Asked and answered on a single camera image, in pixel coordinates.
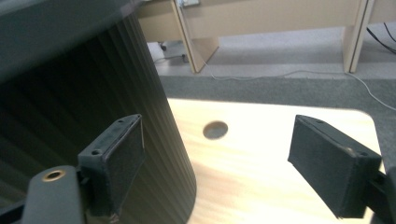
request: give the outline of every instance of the white cable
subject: white cable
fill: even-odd
[[[185,16],[184,16],[184,9],[181,7],[180,8],[180,12],[181,12],[181,16],[183,17],[184,21],[186,20]],[[204,62],[207,70],[209,71],[210,76],[212,76],[215,80],[219,80],[219,81],[225,81],[225,80],[238,80],[238,81],[250,81],[250,80],[255,80],[255,79],[259,79],[259,78],[264,78],[264,77],[215,77],[210,69],[210,66],[206,63],[206,61],[204,60],[204,58],[202,57],[202,55],[197,51],[197,54],[199,55],[199,57],[201,58],[202,62]],[[367,84],[361,80],[358,77],[355,77],[354,75],[350,74],[350,73],[336,73],[336,72],[317,72],[317,71],[308,71],[308,70],[297,70],[297,71],[293,71],[293,72],[289,72],[287,74],[282,74],[282,75],[277,75],[277,76],[270,76],[270,77],[287,77],[287,76],[291,76],[294,74],[298,74],[298,73],[311,73],[311,74],[325,74],[325,75],[345,75],[345,76],[350,76],[353,77],[355,79],[357,79],[361,84],[363,84],[363,86],[366,88],[366,90],[368,91],[369,95],[375,99],[377,102],[379,102],[381,105],[383,105],[384,107],[396,111],[396,108],[390,105],[385,104],[383,101],[381,101],[380,99],[378,99],[375,95],[373,95],[370,91],[370,88],[367,86]]]

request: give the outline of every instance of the electrical outlet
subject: electrical outlet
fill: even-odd
[[[183,0],[183,7],[199,5],[199,0]]]

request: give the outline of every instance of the floor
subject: floor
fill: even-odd
[[[388,23],[396,36],[396,23]],[[369,28],[396,49],[383,24]],[[200,74],[183,62],[181,43],[163,54],[148,43],[170,98],[358,109],[375,121],[386,168],[396,166],[396,112],[343,73],[342,28],[227,36]],[[396,107],[396,55],[366,34],[356,77],[386,105]]]

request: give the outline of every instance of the round hole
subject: round hole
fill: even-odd
[[[51,181],[59,180],[65,174],[66,174],[66,172],[64,170],[52,171],[52,172],[49,172],[46,175],[44,175],[43,181],[44,182],[51,182]]]
[[[204,128],[204,136],[207,139],[219,139],[228,132],[228,126],[222,121],[214,121]]]
[[[102,154],[102,151],[101,151],[100,149],[96,149],[96,150],[94,150],[91,154],[92,154],[93,156],[97,156],[97,155]]]

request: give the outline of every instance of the light wood tabletop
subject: light wood tabletop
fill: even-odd
[[[189,223],[370,223],[337,219],[288,162],[296,114],[322,119],[379,153],[373,120],[356,110],[169,99],[196,179]],[[205,138],[223,121],[228,132]]]

